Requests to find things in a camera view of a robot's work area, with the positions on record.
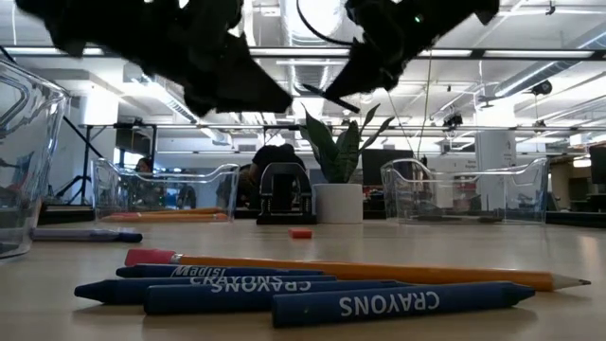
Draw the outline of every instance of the desk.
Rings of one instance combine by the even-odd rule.
[[[289,239],[283,226],[152,225],[141,246],[189,254],[291,260],[354,260],[539,269],[594,285],[538,294],[517,309],[363,324],[274,330],[270,314],[146,317],[139,307],[101,307],[76,298],[79,284],[113,276],[128,244],[37,242],[22,260],[0,265],[0,339],[82,340],[604,340],[606,234],[550,226],[424,226],[385,222],[315,228]]]

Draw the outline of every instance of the computer monitor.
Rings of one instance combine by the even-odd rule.
[[[381,166],[389,161],[413,158],[412,151],[364,150],[362,152],[362,177],[365,186],[381,186]]]
[[[589,147],[589,155],[591,156],[592,184],[606,184],[606,147]]]

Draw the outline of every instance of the ceiling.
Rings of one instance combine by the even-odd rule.
[[[300,0],[308,20],[313,26],[342,40],[351,40],[360,34],[340,7],[345,0]],[[438,47],[444,48],[576,48],[579,36],[595,27],[604,26],[606,32],[606,0],[556,0],[557,10],[545,15],[549,1],[545,0],[501,0],[500,15],[487,27],[475,17],[469,18],[459,27],[442,37]],[[294,0],[253,0],[252,13],[240,25],[254,39],[249,44],[256,46],[318,46],[309,31],[301,29],[300,19],[293,15]],[[19,10],[14,10],[12,1],[0,0],[0,45],[51,45],[44,27]],[[315,65],[299,65],[308,60],[259,60],[262,67],[287,90],[297,95],[301,82],[326,85],[338,75],[343,61],[330,59],[314,60]],[[122,117],[143,117],[149,122],[180,123],[179,116],[162,101],[141,91],[136,83],[124,77],[126,62],[110,58],[85,58],[76,61],[67,58],[20,58],[19,63],[36,69],[83,69],[111,83],[120,92],[127,104],[120,106]],[[466,124],[473,124],[474,113],[483,103],[478,96],[488,95],[493,85],[509,80],[527,70],[536,62],[520,61],[443,61],[416,60],[406,67],[400,85],[390,95],[384,90],[371,96],[353,96],[347,101],[359,105],[363,112],[381,104],[378,112],[380,123],[384,117],[399,116],[402,123],[420,125],[427,118],[437,125],[445,114],[460,112]],[[537,118],[554,113],[565,113],[579,104],[606,95],[606,63],[580,63],[561,73],[552,75],[553,92],[547,97],[535,98],[518,93],[507,99],[515,108],[518,124],[531,125]],[[209,122],[221,123],[273,123],[287,122],[287,118],[300,117],[299,101],[316,108],[327,120],[340,122],[345,118],[343,108],[322,99],[297,100],[293,110],[277,115],[238,117],[236,115],[211,115]],[[603,105],[588,106],[573,115],[548,122],[551,125],[572,126],[577,124],[602,124],[606,118],[606,101]],[[492,103],[497,106],[501,101]]]

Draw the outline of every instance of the white pot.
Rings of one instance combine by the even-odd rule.
[[[319,224],[361,224],[364,197],[359,184],[317,184],[315,215]]]

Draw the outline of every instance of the snake plant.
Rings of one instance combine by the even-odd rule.
[[[394,119],[394,117],[391,117],[383,122],[379,130],[360,147],[362,132],[375,116],[379,105],[366,113],[365,122],[361,128],[358,126],[358,122],[351,121],[348,129],[339,134],[336,142],[332,139],[331,129],[313,118],[307,109],[305,110],[306,125],[300,126],[299,131],[301,136],[312,145],[313,156],[320,164],[324,177],[331,184],[346,184],[349,181],[351,174],[358,167],[358,160],[362,151],[373,144]]]

